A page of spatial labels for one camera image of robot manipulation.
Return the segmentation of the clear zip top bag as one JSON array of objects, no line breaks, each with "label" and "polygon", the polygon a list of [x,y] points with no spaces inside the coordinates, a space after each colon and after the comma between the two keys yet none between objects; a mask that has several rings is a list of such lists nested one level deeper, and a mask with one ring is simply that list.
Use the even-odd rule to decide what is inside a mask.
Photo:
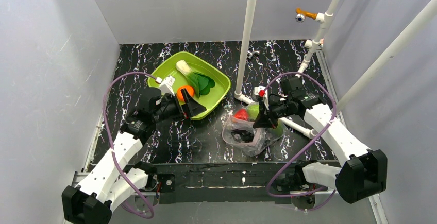
[{"label": "clear zip top bag", "polygon": [[276,128],[253,128],[259,114],[259,104],[251,103],[237,110],[226,120],[222,138],[250,157],[259,155],[266,147],[282,139],[286,127],[279,121]]}]

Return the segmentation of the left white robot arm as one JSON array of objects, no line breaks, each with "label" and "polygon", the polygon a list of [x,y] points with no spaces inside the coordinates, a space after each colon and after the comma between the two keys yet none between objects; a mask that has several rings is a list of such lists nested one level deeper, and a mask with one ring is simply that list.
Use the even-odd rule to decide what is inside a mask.
[{"label": "left white robot arm", "polygon": [[180,103],[171,93],[147,87],[139,103],[129,112],[115,140],[94,169],[76,186],[62,192],[64,218],[70,223],[109,223],[115,209],[133,193],[141,198],[141,188],[157,169],[149,163],[137,163],[123,171],[130,159],[156,131],[157,123],[168,119],[183,120],[201,114],[206,107],[186,91]]}]

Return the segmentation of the fake purple grapes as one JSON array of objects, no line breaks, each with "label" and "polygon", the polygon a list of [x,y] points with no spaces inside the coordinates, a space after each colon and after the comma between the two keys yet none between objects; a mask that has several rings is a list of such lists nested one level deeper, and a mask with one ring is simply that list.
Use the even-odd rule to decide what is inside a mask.
[{"label": "fake purple grapes", "polygon": [[254,140],[255,135],[249,131],[241,129],[231,130],[231,143],[232,144],[246,144],[251,143]]}]

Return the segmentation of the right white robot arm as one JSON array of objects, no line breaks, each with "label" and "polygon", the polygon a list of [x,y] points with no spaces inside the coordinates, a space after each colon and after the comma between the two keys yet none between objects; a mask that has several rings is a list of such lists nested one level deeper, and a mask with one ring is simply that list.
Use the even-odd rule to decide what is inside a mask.
[{"label": "right white robot arm", "polygon": [[317,140],[321,137],[334,152],[339,166],[322,164],[316,160],[298,162],[294,173],[283,179],[278,176],[290,163],[283,166],[270,180],[282,191],[296,191],[303,185],[320,185],[338,192],[347,203],[355,203],[386,190],[388,159],[378,149],[372,150],[353,136],[335,117],[331,110],[334,102],[328,105],[316,93],[308,92],[301,80],[293,76],[281,80],[283,96],[269,95],[267,88],[257,90],[259,114],[254,128],[277,128],[280,118],[290,115],[300,116],[316,131]]}]

